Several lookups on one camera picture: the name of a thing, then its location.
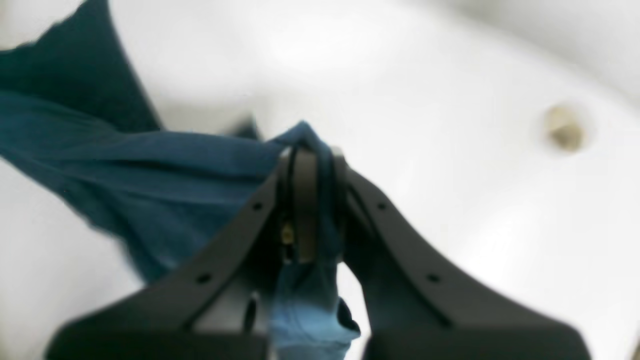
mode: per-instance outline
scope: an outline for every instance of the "dark blue fabric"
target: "dark blue fabric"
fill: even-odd
[[[152,283],[214,238],[284,148],[310,147],[320,159],[319,261],[282,270],[271,335],[281,359],[342,359],[359,331],[338,317],[327,145],[304,122],[266,143],[163,131],[106,5],[89,0],[37,43],[0,53],[0,156],[123,241]]]

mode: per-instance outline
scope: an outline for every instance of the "black plastic arm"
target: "black plastic arm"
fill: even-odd
[[[439,254],[391,201],[334,153],[344,261],[371,321],[365,360],[589,360],[582,338],[483,286]],[[265,360],[283,263],[317,238],[316,160],[278,168],[199,255],[157,284],[64,327],[50,360]]]

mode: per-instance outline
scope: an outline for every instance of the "screw hole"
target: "screw hole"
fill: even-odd
[[[211,274],[202,274],[196,278],[198,284],[206,284],[211,281]]]
[[[427,275],[427,279],[429,279],[429,281],[433,282],[434,284],[437,284],[440,282],[440,277],[437,276],[436,274]]]

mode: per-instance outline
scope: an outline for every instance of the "sink drain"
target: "sink drain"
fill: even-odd
[[[579,113],[568,105],[556,105],[545,115],[545,129],[559,149],[576,152],[584,146],[585,129]]]

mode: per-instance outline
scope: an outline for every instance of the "blue cloth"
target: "blue cloth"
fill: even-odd
[[[266,143],[162,130],[107,5],[89,0],[38,42],[0,52],[0,156],[123,241],[153,283],[214,238],[287,146],[310,147],[319,157],[319,261],[283,268],[271,335],[281,359],[342,359],[359,330],[335,284],[329,148],[304,122]]]

